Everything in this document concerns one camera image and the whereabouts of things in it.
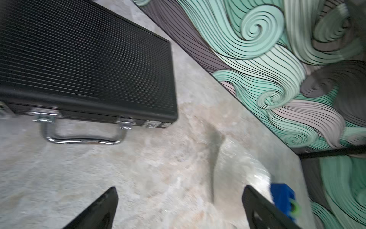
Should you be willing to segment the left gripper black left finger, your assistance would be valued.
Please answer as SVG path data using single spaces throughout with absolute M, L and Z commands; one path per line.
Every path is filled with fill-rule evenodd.
M 110 187 L 64 229 L 111 229 L 118 200 L 116 187 Z

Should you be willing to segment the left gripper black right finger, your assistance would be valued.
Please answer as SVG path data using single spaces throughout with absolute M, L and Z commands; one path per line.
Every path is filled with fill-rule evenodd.
M 300 229 L 250 185 L 244 188 L 242 202 L 250 229 Z

